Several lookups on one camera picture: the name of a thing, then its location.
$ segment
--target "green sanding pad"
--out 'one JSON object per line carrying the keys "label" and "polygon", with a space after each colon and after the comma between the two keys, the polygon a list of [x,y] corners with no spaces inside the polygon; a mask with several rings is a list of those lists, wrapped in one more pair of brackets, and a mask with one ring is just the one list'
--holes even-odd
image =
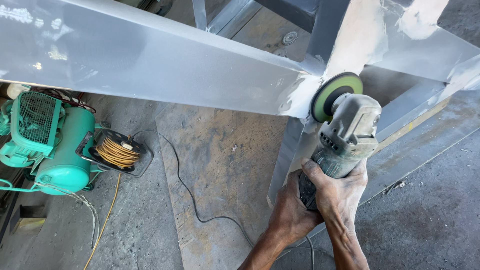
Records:
{"label": "green sanding pad", "polygon": [[317,90],[310,105],[312,117],[318,122],[332,120],[332,105],[335,99],[345,93],[363,93],[363,83],[355,73],[340,73]]}

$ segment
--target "wooden block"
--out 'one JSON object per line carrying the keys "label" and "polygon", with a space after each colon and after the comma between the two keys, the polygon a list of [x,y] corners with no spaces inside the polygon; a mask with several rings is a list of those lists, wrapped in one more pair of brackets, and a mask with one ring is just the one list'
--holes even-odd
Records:
{"label": "wooden block", "polygon": [[43,206],[20,205],[10,222],[10,234],[38,234],[42,229],[45,217],[40,217]]}

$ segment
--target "yellow cable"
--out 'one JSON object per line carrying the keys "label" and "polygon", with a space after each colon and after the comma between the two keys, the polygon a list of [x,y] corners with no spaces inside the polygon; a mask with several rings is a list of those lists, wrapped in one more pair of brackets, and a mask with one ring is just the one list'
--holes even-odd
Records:
{"label": "yellow cable", "polygon": [[95,149],[103,159],[120,168],[131,167],[140,159],[140,154],[119,146],[109,138],[105,138]]}
{"label": "yellow cable", "polygon": [[85,264],[84,270],[87,269],[87,266],[90,263],[90,260],[92,259],[93,253],[95,252],[96,246],[98,245],[98,242],[100,242],[100,238],[102,237],[103,230],[105,229],[105,225],[107,224],[108,217],[110,216],[110,212],[112,211],[113,204],[115,203],[115,199],[117,198],[117,192],[119,190],[119,185],[120,185],[120,175],[121,175],[121,173],[119,173],[119,179],[117,181],[117,188],[115,189],[115,196],[113,197],[112,205],[110,206],[110,210],[108,211],[108,215],[107,215],[107,218],[105,219],[105,223],[103,223],[102,231],[100,232],[100,235],[98,236],[98,239],[95,243],[95,246],[93,247],[92,254],[90,255],[90,258],[88,259],[87,264]]}

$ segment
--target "white wire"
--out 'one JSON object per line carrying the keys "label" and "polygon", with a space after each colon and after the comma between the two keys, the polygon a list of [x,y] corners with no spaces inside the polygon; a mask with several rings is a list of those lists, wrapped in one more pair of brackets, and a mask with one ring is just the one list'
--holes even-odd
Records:
{"label": "white wire", "polygon": [[[93,247],[94,247],[94,243],[98,240],[98,236],[100,234],[100,221],[98,219],[98,213],[95,209],[95,207],[93,206],[93,204],[91,204],[86,198],[85,196],[82,194],[82,197],[78,196],[78,194],[76,194],[75,192],[72,192],[68,189],[65,189],[65,188],[61,188],[61,187],[57,187],[55,185],[52,185],[52,184],[47,184],[47,183],[39,183],[39,182],[35,182],[36,185],[39,185],[39,186],[44,186],[44,187],[48,187],[48,188],[51,188],[51,189],[54,189],[56,191],[59,191],[59,192],[62,192],[63,194],[66,194],[72,198],[75,198],[81,202],[83,202],[89,209],[90,211],[92,212],[92,219],[93,219],[93,222],[92,222],[92,250],[93,250]],[[95,227],[97,228],[96,230],[96,240],[94,241],[94,236],[95,236]]]}

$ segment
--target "dirty hand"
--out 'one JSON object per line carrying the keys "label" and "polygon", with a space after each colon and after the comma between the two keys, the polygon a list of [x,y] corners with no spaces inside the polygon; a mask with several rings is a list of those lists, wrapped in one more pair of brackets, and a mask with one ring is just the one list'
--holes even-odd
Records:
{"label": "dirty hand", "polygon": [[317,208],[325,222],[340,219],[347,227],[353,226],[360,197],[368,182],[366,160],[360,160],[348,176],[341,179],[325,175],[311,159],[302,158],[301,165],[317,189]]}
{"label": "dirty hand", "polygon": [[288,175],[287,184],[276,196],[275,206],[265,233],[280,238],[285,246],[305,237],[316,225],[323,222],[317,211],[307,210],[300,200],[299,178],[301,170]]}

